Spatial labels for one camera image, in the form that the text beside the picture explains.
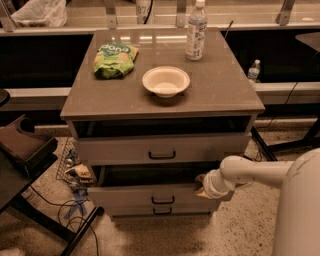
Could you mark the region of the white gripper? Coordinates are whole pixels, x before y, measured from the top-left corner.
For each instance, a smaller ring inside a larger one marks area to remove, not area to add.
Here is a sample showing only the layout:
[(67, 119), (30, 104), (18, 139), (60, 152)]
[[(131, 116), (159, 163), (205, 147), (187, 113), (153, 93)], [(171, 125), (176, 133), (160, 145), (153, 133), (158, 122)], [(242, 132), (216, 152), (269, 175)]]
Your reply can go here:
[(207, 174), (196, 176), (197, 183), (203, 183), (203, 188), (198, 189), (195, 194), (198, 197), (218, 199), (235, 189), (235, 184), (226, 180), (220, 170), (211, 170)]

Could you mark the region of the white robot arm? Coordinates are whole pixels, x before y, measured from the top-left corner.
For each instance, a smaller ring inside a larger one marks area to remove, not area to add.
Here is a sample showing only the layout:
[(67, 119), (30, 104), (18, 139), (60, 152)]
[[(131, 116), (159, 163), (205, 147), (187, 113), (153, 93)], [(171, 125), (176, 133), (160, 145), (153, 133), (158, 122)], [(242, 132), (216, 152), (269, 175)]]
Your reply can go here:
[(195, 178), (196, 195), (221, 198), (253, 183), (280, 190), (272, 256), (320, 256), (320, 149), (294, 161), (254, 162), (228, 156)]

